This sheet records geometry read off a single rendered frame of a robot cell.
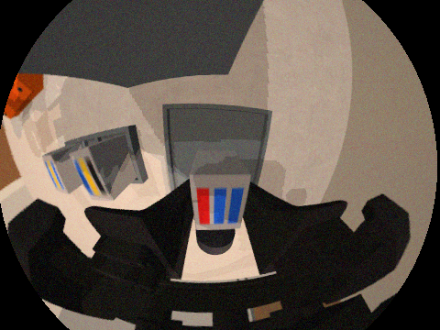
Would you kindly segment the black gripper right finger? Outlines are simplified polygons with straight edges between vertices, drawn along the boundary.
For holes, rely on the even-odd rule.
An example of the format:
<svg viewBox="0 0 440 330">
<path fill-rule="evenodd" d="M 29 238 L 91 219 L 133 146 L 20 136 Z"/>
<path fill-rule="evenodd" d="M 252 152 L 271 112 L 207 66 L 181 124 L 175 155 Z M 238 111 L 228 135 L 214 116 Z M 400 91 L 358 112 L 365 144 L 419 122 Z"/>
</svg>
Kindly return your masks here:
<svg viewBox="0 0 440 330">
<path fill-rule="evenodd" d="M 251 182 L 242 217 L 259 275 L 275 271 L 276 261 L 304 228 L 334 217 L 341 219 L 346 209 L 347 202 L 340 199 L 315 205 L 292 205 Z"/>
</svg>

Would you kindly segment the beige flat panel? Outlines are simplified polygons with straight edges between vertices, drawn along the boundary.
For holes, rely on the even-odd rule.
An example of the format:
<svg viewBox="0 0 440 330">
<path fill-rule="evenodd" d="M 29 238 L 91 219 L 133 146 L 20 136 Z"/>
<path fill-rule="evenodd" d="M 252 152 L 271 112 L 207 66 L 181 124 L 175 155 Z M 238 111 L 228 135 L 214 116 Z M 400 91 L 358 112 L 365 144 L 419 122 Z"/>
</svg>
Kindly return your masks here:
<svg viewBox="0 0 440 330">
<path fill-rule="evenodd" d="M 342 0 L 352 54 L 351 107 L 344 144 L 320 203 L 344 201 L 341 220 L 356 232 L 363 206 L 386 194 L 410 217 L 400 263 L 363 291 L 373 313 L 410 275 L 434 209 L 437 153 L 432 113 L 417 72 L 384 21 L 363 0 Z M 362 293 L 362 294 L 361 294 Z"/>
</svg>

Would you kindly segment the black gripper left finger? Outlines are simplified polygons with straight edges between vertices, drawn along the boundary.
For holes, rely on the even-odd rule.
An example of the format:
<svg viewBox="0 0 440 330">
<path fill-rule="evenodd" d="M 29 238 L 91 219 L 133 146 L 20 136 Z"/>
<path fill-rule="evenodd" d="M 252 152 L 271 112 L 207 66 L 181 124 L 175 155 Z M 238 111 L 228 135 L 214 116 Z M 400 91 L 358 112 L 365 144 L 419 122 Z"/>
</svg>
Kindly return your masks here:
<svg viewBox="0 0 440 330">
<path fill-rule="evenodd" d="M 84 213 L 99 236 L 150 247 L 172 274 L 170 279 L 181 279 L 193 224 L 191 179 L 143 210 L 92 205 Z"/>
</svg>

